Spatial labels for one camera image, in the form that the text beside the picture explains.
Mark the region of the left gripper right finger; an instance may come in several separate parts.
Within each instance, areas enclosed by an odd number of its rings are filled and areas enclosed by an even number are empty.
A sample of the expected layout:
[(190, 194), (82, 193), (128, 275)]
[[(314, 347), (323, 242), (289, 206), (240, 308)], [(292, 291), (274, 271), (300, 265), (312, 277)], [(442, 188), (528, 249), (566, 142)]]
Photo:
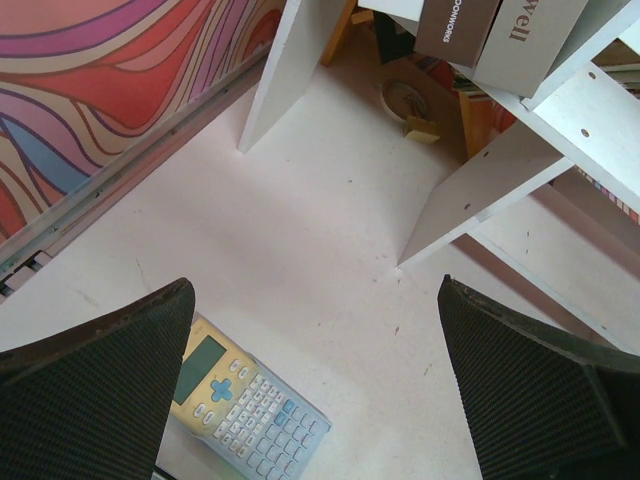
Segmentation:
[(438, 310), (485, 479), (636, 479), (639, 358), (445, 276)]

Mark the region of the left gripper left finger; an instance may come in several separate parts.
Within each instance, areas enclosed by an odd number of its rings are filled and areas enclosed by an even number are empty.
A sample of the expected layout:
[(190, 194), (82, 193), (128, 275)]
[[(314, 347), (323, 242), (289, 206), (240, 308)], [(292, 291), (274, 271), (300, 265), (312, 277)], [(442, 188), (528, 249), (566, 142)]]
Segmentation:
[(151, 478), (194, 311), (179, 278), (3, 352), (2, 478)]

